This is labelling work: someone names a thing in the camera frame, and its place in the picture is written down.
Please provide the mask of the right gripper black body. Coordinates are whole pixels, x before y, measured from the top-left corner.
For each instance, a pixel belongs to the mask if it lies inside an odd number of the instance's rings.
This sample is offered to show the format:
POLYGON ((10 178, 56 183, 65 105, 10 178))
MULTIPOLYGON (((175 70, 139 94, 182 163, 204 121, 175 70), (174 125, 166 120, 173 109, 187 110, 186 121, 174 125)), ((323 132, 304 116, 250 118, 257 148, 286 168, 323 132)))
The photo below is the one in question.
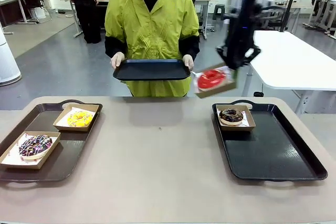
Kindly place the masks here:
POLYGON ((249 17, 230 17, 225 46, 227 66, 240 68, 244 64, 246 52, 253 46, 253 22, 249 17))

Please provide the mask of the person's left hand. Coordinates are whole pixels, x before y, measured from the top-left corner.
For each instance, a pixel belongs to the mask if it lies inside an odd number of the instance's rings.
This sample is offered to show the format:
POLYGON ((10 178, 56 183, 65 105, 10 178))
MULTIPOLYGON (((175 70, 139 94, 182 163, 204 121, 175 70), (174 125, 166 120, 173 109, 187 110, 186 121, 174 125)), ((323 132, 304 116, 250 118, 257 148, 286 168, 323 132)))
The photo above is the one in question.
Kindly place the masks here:
POLYGON ((194 60, 191 55, 184 55, 182 58, 184 66, 187 67, 190 71, 194 68, 194 60))

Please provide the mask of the person's right hand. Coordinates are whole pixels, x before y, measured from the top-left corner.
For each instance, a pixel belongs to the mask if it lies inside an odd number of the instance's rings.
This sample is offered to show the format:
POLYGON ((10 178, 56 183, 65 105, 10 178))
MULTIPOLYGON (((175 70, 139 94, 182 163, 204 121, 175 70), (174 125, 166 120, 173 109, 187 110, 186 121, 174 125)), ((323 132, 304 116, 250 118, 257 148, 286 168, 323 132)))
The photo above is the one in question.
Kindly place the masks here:
POLYGON ((122 52, 117 52, 114 54, 114 56, 111 58, 111 65, 113 69, 116 69, 120 67, 121 62, 125 60, 125 55, 122 52))

